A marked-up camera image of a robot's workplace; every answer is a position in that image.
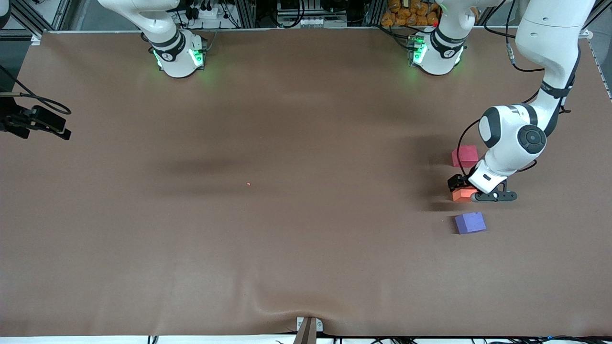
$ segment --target pink block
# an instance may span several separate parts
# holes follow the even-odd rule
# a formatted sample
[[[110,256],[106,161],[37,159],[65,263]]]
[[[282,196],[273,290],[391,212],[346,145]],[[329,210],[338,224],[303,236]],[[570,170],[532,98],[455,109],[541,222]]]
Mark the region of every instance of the pink block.
[[[457,150],[455,149],[452,153],[453,167],[460,167],[459,161],[457,161]],[[459,159],[464,168],[472,167],[478,162],[478,150],[476,146],[461,146],[459,147]]]

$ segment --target purple block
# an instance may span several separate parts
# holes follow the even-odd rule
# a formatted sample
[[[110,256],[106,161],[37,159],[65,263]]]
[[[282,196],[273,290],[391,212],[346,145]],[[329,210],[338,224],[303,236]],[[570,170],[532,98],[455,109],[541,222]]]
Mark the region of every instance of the purple block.
[[[459,234],[479,232],[487,228],[481,212],[469,212],[456,216],[455,222],[457,223]]]

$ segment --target cube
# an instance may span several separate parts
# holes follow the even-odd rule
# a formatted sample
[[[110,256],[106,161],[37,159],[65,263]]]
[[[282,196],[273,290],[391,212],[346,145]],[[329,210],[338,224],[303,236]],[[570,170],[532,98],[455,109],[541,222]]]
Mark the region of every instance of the cube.
[[[481,212],[469,212],[455,217],[459,234],[483,231],[487,228]]]
[[[457,149],[452,153],[453,167],[460,167],[459,160],[463,167],[470,168],[478,162],[478,150],[476,146],[460,146],[459,147],[459,160],[457,160]]]
[[[453,202],[471,202],[472,195],[476,193],[474,187],[463,187],[460,189],[453,190]]]

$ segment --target orange block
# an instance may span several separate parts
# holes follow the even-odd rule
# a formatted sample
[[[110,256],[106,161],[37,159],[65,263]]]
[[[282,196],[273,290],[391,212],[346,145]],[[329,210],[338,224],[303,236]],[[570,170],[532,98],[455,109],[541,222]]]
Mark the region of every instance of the orange block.
[[[471,202],[472,195],[476,193],[476,188],[465,187],[462,189],[455,189],[453,191],[453,202]]]

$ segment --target brown table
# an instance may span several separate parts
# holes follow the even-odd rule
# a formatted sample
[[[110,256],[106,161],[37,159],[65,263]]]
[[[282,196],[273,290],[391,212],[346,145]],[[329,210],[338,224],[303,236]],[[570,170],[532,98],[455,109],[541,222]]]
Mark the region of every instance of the brown table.
[[[582,46],[519,199],[457,204],[461,131],[541,80],[500,37],[475,31],[433,77],[375,30],[223,32],[175,80],[136,34],[45,34],[20,79],[72,108],[73,136],[0,135],[0,335],[304,315],[341,335],[612,335],[612,104]],[[457,234],[471,211],[488,230]]]

